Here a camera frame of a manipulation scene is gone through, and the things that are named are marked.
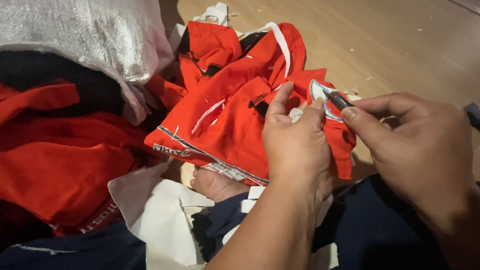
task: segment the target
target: pile of clothes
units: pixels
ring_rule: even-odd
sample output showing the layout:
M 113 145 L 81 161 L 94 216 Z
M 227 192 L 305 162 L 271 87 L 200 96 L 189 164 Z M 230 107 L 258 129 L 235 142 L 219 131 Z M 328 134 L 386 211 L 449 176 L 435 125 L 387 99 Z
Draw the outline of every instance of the pile of clothes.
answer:
M 303 70 L 305 45 L 293 25 L 269 23 L 239 38 L 231 27 L 190 21 L 173 51 L 173 78 L 154 68 L 148 80 L 128 83 L 59 53 L 0 51 L 0 267 L 67 268 L 89 242 L 135 247 L 143 254 L 135 263 L 117 262 L 137 268 L 145 246 L 126 236 L 107 184 L 168 156 L 266 185 L 261 131 L 287 81 L 295 86 L 288 111 L 325 100 L 331 172 L 351 178 L 355 134 L 325 99 L 324 91 L 336 91 L 326 69 Z M 49 256 L 59 254 L 65 261 L 53 266 Z M 98 265 L 91 263 L 85 267 Z

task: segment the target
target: red garment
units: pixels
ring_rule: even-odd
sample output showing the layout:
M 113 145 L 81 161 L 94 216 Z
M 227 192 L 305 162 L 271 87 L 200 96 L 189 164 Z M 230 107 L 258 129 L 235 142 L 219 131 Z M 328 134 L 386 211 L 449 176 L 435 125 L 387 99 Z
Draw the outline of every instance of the red garment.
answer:
M 313 80 L 333 88 L 324 80 L 326 69 L 303 70 L 306 52 L 298 30 L 291 24 L 278 27 L 291 55 L 287 78 L 285 57 L 273 31 L 241 57 L 240 42 L 232 28 L 189 22 L 190 52 L 179 56 L 178 77 L 185 90 L 175 91 L 178 94 L 170 99 L 171 89 L 163 80 L 157 78 L 146 86 L 162 101 L 168 100 L 168 104 L 175 103 L 179 96 L 183 98 L 145 143 L 237 181 L 268 183 L 261 109 L 274 97 L 273 89 L 286 81 L 294 82 L 287 104 L 291 109 L 305 100 L 312 102 Z M 219 71 L 206 75 L 211 66 Z M 356 144 L 355 135 L 343 122 L 329 119 L 325 120 L 324 131 L 335 159 L 332 173 L 350 179 L 350 152 Z
M 108 181 L 151 162 L 159 152 L 146 133 L 107 112 L 43 117 L 36 111 L 79 102 L 75 85 L 61 83 L 23 93 L 0 84 L 0 199 L 50 224 L 56 235 L 100 228 L 119 215 Z

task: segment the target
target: wooden floor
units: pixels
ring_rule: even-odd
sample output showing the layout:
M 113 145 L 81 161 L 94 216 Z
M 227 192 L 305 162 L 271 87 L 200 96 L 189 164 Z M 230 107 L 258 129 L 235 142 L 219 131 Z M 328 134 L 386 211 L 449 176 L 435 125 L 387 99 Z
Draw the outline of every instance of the wooden floor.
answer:
M 474 4 L 478 0 L 463 0 Z M 201 15 L 217 0 L 161 0 L 166 28 Z M 439 102 L 480 104 L 480 16 L 448 0 L 222 0 L 237 30 L 294 24 L 307 49 L 306 69 L 327 68 L 341 91 L 363 98 L 408 91 Z M 480 180 L 480 133 L 474 134 Z M 359 143 L 361 178 L 371 171 Z

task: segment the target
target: fingernail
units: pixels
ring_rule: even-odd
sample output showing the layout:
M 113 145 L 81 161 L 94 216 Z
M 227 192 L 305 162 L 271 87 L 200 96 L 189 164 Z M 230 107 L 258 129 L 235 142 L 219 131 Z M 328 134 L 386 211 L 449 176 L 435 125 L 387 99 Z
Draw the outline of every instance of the fingernail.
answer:
M 345 120 L 351 120 L 356 115 L 355 108 L 348 107 L 342 110 L 342 118 Z

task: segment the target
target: hand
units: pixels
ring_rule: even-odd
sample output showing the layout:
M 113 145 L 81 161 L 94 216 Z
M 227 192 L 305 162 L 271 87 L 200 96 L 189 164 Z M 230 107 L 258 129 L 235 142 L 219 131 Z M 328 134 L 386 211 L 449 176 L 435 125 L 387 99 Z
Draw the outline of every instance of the hand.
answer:
M 332 193 L 332 179 L 328 172 L 331 152 L 321 124 L 324 102 L 317 99 L 292 123 L 285 109 L 292 91 L 292 82 L 283 84 L 265 116 L 262 137 L 270 179 L 318 190 L 318 196 L 325 199 Z
M 471 192 L 475 186 L 471 128 L 460 107 L 408 93 L 367 98 L 354 105 L 344 109 L 342 117 L 400 197 L 433 213 L 452 209 Z M 400 126 L 390 128 L 372 115 L 395 116 Z

